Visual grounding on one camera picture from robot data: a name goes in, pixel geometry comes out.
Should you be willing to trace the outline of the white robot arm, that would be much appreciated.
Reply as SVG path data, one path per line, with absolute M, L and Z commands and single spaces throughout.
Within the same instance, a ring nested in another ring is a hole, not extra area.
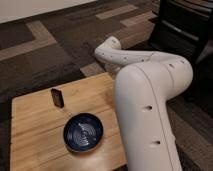
M 190 62 L 161 51 L 124 50 L 108 37 L 95 49 L 104 63 L 120 67 L 114 106 L 129 171 L 182 171 L 166 102 L 192 82 Z

